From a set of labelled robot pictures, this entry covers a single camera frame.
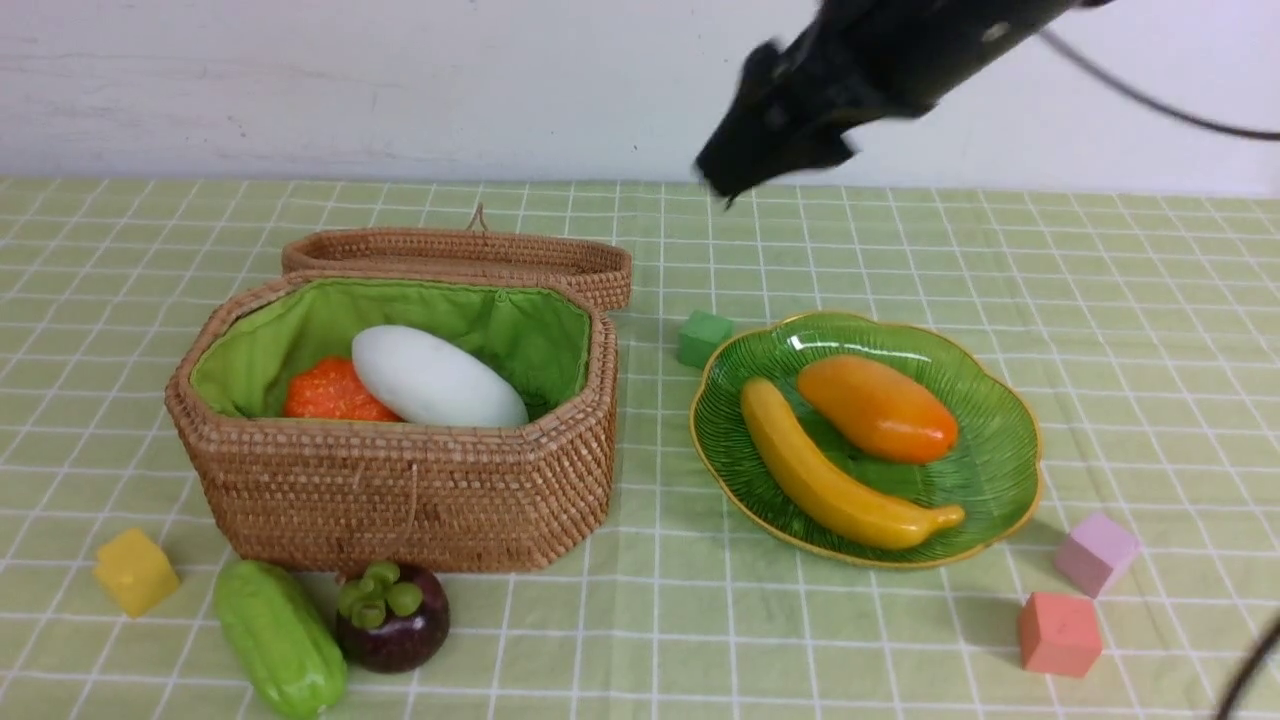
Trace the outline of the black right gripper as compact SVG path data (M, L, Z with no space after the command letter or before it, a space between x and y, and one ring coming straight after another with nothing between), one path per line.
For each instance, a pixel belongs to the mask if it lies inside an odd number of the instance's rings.
M732 101L695 158L704 186L728 208L769 181L855 156L845 129L813 120L795 86L777 77L782 60L773 40L746 55Z

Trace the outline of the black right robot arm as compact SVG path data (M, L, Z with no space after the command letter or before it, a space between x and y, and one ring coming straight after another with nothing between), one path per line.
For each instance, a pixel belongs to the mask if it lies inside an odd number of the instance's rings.
M915 120L1073 1L823 1L790 44L742 63L728 110L695 160L718 197L855 156L845 135Z

